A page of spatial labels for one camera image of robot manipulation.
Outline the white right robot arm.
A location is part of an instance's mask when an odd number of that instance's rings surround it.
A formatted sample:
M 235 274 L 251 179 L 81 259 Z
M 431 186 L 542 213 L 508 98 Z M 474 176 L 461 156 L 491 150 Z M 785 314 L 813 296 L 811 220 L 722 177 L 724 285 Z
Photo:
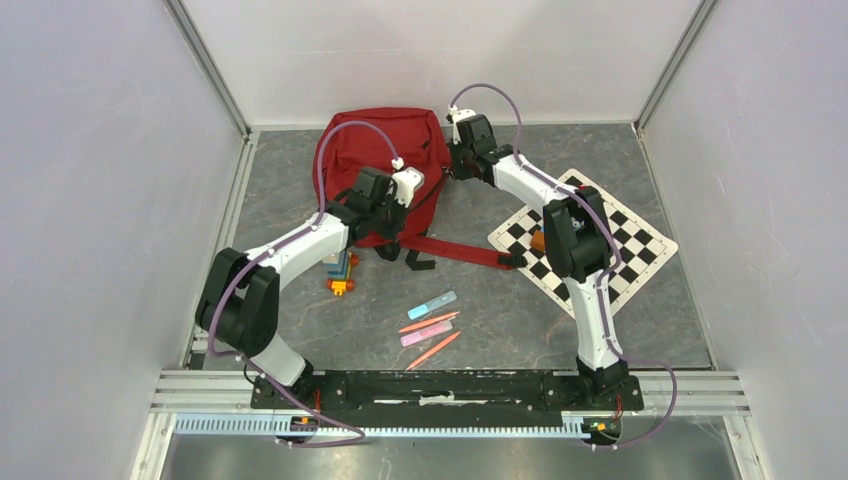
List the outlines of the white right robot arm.
M 604 202 L 538 169 L 509 144 L 498 144 L 488 118 L 470 109 L 448 114 L 453 171 L 512 194 L 543 221 L 545 257 L 567 288 L 578 329 L 577 392 L 591 408 L 612 401 L 629 376 L 612 322 L 609 277 L 621 261 Z

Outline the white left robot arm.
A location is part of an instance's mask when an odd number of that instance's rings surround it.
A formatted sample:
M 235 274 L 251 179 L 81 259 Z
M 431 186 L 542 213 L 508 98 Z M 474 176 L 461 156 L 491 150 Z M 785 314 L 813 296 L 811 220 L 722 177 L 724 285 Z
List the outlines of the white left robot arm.
M 212 342 L 242 354 L 267 377 L 290 407 L 314 394 L 306 360 L 278 332 L 279 297 L 295 278 L 325 258 L 341 254 L 372 233 L 395 239 L 425 176 L 413 167 L 385 173 L 363 168 L 352 187 L 322 199 L 302 226 L 246 252 L 227 247 L 212 262 L 195 323 Z

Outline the red student backpack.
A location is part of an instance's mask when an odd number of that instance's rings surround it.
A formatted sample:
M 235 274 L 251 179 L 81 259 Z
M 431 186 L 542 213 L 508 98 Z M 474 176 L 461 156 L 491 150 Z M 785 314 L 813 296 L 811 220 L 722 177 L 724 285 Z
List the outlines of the red student backpack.
M 333 116 L 316 149 L 313 184 L 316 197 L 334 200 L 353 186 L 360 170 L 373 167 L 393 173 L 391 160 L 401 157 L 421 171 L 424 184 L 416 191 L 405 227 L 395 242 L 369 235 L 352 246 L 372 248 L 383 259 L 394 261 L 407 252 L 413 271 L 432 270 L 444 257 L 502 270 L 523 268 L 524 257 L 494 249 L 431 238 L 438 199 L 451 175 L 451 158 L 436 114 L 417 107 L 378 107 L 340 112 Z

